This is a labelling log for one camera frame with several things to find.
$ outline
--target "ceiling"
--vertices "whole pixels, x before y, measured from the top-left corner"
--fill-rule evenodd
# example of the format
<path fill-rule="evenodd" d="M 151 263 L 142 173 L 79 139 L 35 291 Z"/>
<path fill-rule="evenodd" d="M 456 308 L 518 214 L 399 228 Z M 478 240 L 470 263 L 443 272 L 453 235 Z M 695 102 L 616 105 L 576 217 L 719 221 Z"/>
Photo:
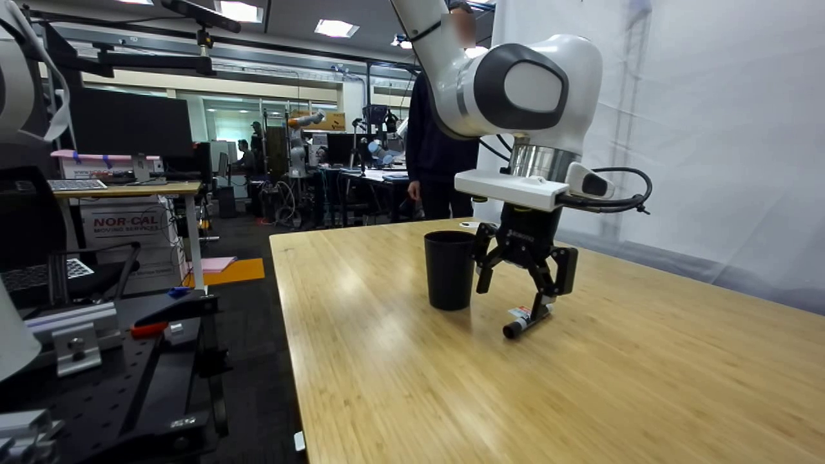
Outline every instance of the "ceiling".
<path fill-rule="evenodd" d="M 194 21 L 161 4 L 124 4 L 119 0 L 19 0 L 35 16 L 50 18 L 61 36 L 86 43 L 117 43 L 194 53 Z M 264 7 L 264 22 L 243 22 L 240 32 L 211 27 L 211 56 L 238 62 L 291 62 L 306 68 L 341 68 L 359 65 L 416 67 L 412 50 L 393 47 L 399 22 L 389 0 L 244 0 Z M 480 43 L 489 43 L 494 7 L 478 13 Z M 314 36 L 320 18 L 341 18 L 359 26 L 351 40 Z"/>

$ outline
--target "wooden table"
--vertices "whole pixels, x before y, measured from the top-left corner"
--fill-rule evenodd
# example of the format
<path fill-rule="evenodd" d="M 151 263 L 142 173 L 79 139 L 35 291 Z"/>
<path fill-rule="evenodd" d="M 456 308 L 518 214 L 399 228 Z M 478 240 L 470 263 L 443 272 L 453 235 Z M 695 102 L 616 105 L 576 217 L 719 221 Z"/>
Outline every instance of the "wooden table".
<path fill-rule="evenodd" d="M 271 237 L 309 460 L 825 460 L 825 317 L 582 250 L 509 342 L 529 272 L 439 311 L 429 228 Z"/>
<path fill-rule="evenodd" d="M 197 196 L 200 183 L 144 183 L 144 186 L 108 186 L 108 188 L 90 188 L 90 191 L 55 191 L 61 201 L 65 221 L 72 223 L 66 202 L 75 197 L 142 197 L 142 196 L 182 196 L 186 201 L 186 231 L 189 231 L 189 253 L 191 267 L 197 279 L 197 289 L 207 291 L 203 267 L 200 267 L 200 237 L 199 237 L 199 214 L 197 214 Z"/>

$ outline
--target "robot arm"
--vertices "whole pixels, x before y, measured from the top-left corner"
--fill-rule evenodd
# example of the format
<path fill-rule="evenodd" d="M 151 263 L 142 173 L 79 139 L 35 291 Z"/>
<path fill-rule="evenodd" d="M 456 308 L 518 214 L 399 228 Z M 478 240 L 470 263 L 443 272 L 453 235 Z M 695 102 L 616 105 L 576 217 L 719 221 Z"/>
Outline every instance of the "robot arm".
<path fill-rule="evenodd" d="M 478 291 L 489 289 L 502 260 L 527 267 L 537 284 L 530 311 L 515 311 L 505 337 L 550 320 L 550 303 L 572 291 L 577 250 L 556 246 L 563 206 L 582 210 L 645 210 L 653 183 L 631 168 L 581 165 L 582 139 L 601 90 L 601 53 L 581 36 L 556 32 L 537 43 L 462 49 L 442 0 L 393 0 L 416 53 L 431 77 L 442 125 L 465 137 L 512 134 L 511 173 L 465 170 L 456 191 L 505 201 L 500 227 L 480 223 Z M 635 173 L 645 193 L 610 197 L 601 173 Z"/>
<path fill-rule="evenodd" d="M 442 0 L 393 0 L 416 53 L 431 77 L 442 125 L 452 134 L 515 134 L 512 173 L 456 175 L 472 196 L 502 197 L 537 210 L 643 209 L 646 193 L 608 201 L 608 183 L 581 165 L 582 139 L 601 90 L 601 53 L 581 36 L 537 43 L 462 49 Z"/>
<path fill-rule="evenodd" d="M 38 67 L 34 56 L 41 59 L 50 71 L 61 85 L 61 105 L 51 114 L 50 128 L 35 134 L 29 125 L 30 114 L 41 105 L 38 95 Z M 75 142 L 72 115 L 69 115 L 69 85 L 41 47 L 29 18 L 14 0 L 0 0 L 0 137 L 19 139 L 19 144 L 55 142 L 69 128 Z"/>

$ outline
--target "floor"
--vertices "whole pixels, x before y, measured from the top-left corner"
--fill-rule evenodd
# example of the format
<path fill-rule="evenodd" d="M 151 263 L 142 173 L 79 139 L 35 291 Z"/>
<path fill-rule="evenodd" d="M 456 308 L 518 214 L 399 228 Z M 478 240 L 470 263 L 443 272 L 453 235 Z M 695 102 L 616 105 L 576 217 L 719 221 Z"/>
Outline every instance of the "floor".
<path fill-rule="evenodd" d="M 267 258 L 271 223 L 252 217 L 217 218 L 219 242 L 203 255 Z M 231 371 L 224 376 L 230 434 L 219 437 L 203 460 L 306 460 L 295 450 L 298 429 L 295 410 L 291 362 L 277 303 L 273 281 L 211 289 L 219 297 L 219 339 L 230 351 Z"/>

